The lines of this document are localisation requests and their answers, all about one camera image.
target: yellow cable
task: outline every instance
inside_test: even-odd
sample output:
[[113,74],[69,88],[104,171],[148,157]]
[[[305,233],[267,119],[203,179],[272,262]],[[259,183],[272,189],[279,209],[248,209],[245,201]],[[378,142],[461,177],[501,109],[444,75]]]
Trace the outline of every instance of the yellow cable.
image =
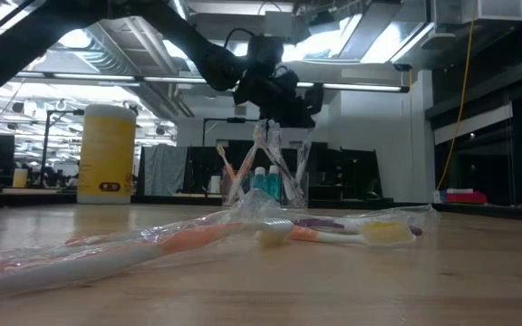
[[467,81],[469,79],[469,66],[470,66],[470,50],[472,49],[472,33],[475,27],[475,21],[477,20],[477,7],[479,6],[479,0],[475,0],[475,9],[474,14],[472,15],[472,22],[470,22],[470,32],[469,32],[469,45],[467,48],[467,61],[464,68],[464,79],[462,80],[462,94],[460,96],[460,109],[459,109],[459,118],[457,119],[457,126],[454,129],[454,137],[452,138],[452,142],[450,143],[450,151],[449,157],[446,159],[446,164],[444,166],[444,171],[442,171],[442,177],[440,178],[439,184],[436,186],[436,190],[440,190],[442,183],[444,182],[444,178],[446,177],[446,173],[449,170],[450,158],[452,157],[452,152],[454,151],[454,143],[456,142],[457,135],[459,134],[459,125],[460,119],[462,118],[462,111],[464,110],[464,102],[467,96]]

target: label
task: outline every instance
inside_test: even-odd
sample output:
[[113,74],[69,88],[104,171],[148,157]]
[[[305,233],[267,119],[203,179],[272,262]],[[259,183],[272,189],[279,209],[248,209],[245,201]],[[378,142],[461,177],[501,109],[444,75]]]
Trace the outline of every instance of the label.
[[136,124],[85,117],[78,195],[130,196]]

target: small blue bottle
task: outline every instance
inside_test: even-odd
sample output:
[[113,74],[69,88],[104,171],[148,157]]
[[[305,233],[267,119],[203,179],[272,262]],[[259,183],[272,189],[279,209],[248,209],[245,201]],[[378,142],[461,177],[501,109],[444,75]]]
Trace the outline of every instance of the small blue bottle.
[[281,201],[281,174],[277,166],[269,167],[267,175],[267,194],[269,194],[277,203]]
[[253,189],[261,189],[267,192],[267,181],[265,179],[265,168],[258,167],[255,169],[255,176],[253,177]]

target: wooden table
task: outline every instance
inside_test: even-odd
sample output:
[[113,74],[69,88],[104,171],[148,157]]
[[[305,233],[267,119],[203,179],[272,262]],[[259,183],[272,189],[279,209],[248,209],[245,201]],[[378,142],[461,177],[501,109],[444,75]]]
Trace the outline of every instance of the wooden table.
[[[165,225],[216,210],[0,209],[0,250]],[[0,325],[522,325],[519,221],[444,214],[438,250],[294,243],[186,259],[178,264],[164,258],[85,286],[0,299]]]

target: red object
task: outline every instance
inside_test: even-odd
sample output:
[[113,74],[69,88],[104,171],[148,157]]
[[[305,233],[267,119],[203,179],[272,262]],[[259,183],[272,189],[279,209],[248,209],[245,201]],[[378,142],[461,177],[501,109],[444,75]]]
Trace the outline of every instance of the red object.
[[478,191],[472,194],[446,194],[447,203],[486,204],[487,196]]

